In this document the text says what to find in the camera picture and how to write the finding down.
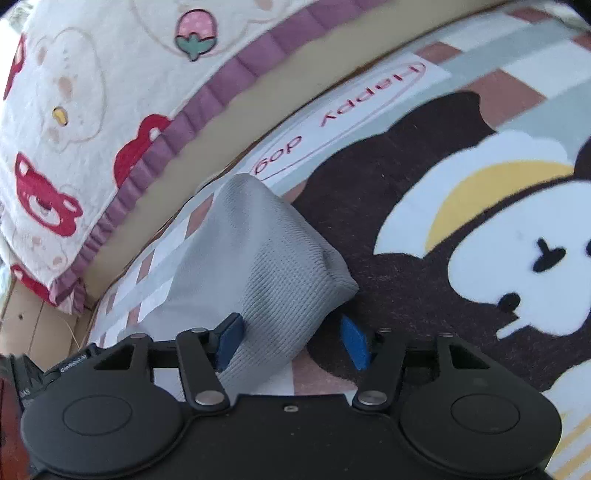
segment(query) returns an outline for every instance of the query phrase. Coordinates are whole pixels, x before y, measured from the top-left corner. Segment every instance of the blue gripper pad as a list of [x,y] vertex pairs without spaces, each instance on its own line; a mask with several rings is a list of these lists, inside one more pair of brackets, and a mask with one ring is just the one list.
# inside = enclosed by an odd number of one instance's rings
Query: blue gripper pad
[[219,333],[217,350],[215,353],[215,370],[223,372],[236,353],[244,338],[244,320],[239,313],[232,313],[222,324],[215,329]]
[[357,370],[366,370],[371,362],[368,340],[355,322],[343,315],[340,320],[340,340]]

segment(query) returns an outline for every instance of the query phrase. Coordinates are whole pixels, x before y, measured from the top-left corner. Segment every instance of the red bear print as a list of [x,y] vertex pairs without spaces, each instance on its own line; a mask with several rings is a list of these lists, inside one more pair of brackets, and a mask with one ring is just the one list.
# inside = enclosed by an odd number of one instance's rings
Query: red bear print
[[57,235],[74,235],[76,218],[82,216],[78,200],[58,192],[22,153],[17,155],[14,174],[18,199],[27,213]]
[[20,40],[18,41],[17,51],[14,54],[14,58],[12,59],[12,66],[10,67],[10,72],[8,73],[8,81],[6,83],[6,88],[4,90],[4,97],[2,100],[6,100],[10,89],[12,88],[12,84],[14,83],[14,77],[22,70],[23,65],[25,64],[25,35],[21,35]]
[[50,303],[53,306],[56,306],[55,302],[51,301],[49,298],[49,289],[43,283],[39,283],[37,280],[32,278],[27,272],[25,272],[24,268],[18,264],[15,264],[10,267],[10,270],[12,273],[14,273],[14,276],[26,286],[26,288],[31,290],[40,299]]
[[169,125],[170,120],[168,118],[164,115],[157,115],[156,113],[148,115],[142,120],[139,125],[138,136],[119,150],[119,153],[115,157],[113,176],[115,177],[117,188],[121,188],[123,182],[129,176],[131,169],[146,150],[149,149],[152,142],[156,140],[156,137]]

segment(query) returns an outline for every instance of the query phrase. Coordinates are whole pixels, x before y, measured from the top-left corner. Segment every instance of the wooden floor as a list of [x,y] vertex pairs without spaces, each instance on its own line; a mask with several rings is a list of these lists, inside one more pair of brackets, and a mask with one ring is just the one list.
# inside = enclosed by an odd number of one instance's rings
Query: wooden floor
[[90,310],[67,315],[16,282],[0,323],[0,353],[26,354],[47,370],[77,350],[90,322]]

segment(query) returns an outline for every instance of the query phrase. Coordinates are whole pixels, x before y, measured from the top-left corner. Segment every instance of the bear print blanket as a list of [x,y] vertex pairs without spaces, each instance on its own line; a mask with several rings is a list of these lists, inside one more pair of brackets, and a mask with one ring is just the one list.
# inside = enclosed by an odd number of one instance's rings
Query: bear print blanket
[[80,308],[85,268],[203,125],[384,1],[41,1],[0,91],[3,261],[45,301],[73,292],[62,306]]
[[591,478],[589,33],[508,4],[325,94],[188,202],[109,289],[91,341],[150,318],[216,192],[243,172],[291,201],[359,284],[257,393],[354,391],[342,314],[414,338],[453,332],[557,407],[549,473]]

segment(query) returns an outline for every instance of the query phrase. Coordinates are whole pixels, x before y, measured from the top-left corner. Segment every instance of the gray fabric pouch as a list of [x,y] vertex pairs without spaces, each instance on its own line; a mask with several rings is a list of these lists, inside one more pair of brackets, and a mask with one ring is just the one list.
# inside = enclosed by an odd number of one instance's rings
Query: gray fabric pouch
[[[171,340],[240,313],[245,338],[219,374],[234,399],[286,366],[357,290],[341,255],[291,205],[240,174],[216,195],[166,301],[119,339],[141,332]],[[182,398],[177,371],[158,371],[155,382]]]

